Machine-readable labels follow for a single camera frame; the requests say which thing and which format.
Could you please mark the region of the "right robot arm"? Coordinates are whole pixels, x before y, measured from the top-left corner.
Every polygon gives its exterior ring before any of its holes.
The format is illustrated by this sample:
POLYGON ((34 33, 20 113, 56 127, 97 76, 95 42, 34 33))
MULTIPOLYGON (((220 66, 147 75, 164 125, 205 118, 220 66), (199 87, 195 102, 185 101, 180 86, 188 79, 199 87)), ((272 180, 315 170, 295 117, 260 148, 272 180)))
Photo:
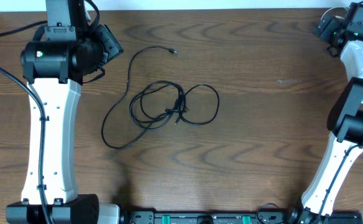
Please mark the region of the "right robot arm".
POLYGON ((333 210, 338 192, 355 160, 363 153, 363 1, 352 2, 343 17, 324 13, 314 34, 340 58, 348 83, 332 107, 326 152, 300 203, 284 223, 362 223, 357 212, 333 210))

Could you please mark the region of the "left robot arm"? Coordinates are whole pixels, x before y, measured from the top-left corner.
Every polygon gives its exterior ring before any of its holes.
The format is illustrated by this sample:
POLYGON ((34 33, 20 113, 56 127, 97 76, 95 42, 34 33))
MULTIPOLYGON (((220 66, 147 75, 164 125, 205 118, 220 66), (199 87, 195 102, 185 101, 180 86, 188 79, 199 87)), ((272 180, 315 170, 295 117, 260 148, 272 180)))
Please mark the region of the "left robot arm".
POLYGON ((74 168, 75 119, 84 77, 105 74, 122 53, 85 1, 47 1, 47 24, 21 53, 30 101, 29 163, 9 223, 119 223, 121 209, 80 194, 74 168))

